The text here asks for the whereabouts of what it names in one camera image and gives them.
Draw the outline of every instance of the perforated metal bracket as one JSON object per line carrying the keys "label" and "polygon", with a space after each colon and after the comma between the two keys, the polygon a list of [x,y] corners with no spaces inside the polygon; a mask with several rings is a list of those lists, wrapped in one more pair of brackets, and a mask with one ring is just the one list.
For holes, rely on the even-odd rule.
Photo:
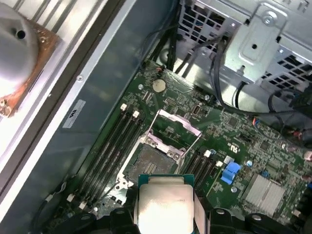
{"label": "perforated metal bracket", "polygon": [[277,50],[287,14],[262,3],[250,20],[235,32],[226,50],[225,66],[256,82],[267,70]]}

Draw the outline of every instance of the motherboard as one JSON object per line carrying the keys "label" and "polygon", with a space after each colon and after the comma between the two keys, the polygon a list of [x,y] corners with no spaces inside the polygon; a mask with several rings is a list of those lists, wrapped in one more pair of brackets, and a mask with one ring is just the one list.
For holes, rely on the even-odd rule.
{"label": "motherboard", "polygon": [[311,170],[303,154],[287,150],[274,129],[260,123],[256,130],[253,117],[226,112],[213,95],[147,61],[50,225],[82,210],[109,214],[125,203],[140,174],[193,174],[196,191],[213,207],[286,224],[307,186],[301,176]]}

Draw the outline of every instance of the integrated circuit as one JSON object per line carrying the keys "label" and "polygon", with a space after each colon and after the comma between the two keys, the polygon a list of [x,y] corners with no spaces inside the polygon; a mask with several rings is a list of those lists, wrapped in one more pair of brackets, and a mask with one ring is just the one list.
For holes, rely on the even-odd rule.
{"label": "integrated circuit", "polygon": [[263,141],[262,144],[260,145],[260,149],[267,151],[269,146],[270,146],[270,144],[267,141]]}
{"label": "integrated circuit", "polygon": [[238,123],[238,120],[234,117],[231,117],[228,122],[228,124],[231,125],[232,127],[236,127],[237,123]]}

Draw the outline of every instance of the microchip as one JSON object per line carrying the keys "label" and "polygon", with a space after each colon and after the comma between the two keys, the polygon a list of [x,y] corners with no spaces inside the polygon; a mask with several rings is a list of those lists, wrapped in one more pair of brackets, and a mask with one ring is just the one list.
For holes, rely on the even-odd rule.
{"label": "microchip", "polygon": [[266,151],[268,150],[269,146],[270,144],[267,141],[263,141],[262,144],[260,145],[260,149]]}
{"label": "microchip", "polygon": [[231,117],[228,122],[228,124],[231,125],[232,127],[236,127],[237,123],[238,123],[238,120],[234,117]]}
{"label": "microchip", "polygon": [[182,111],[181,109],[177,109],[177,111],[176,111],[175,114],[178,115],[178,116],[184,116],[184,115],[185,115],[185,112]]}

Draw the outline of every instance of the blue connector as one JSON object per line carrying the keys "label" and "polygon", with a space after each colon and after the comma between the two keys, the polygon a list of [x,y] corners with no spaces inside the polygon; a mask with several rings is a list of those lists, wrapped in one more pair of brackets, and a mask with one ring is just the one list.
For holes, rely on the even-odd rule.
{"label": "blue connector", "polygon": [[222,172],[221,180],[223,180],[227,184],[232,184],[240,168],[241,166],[236,162],[230,162]]}

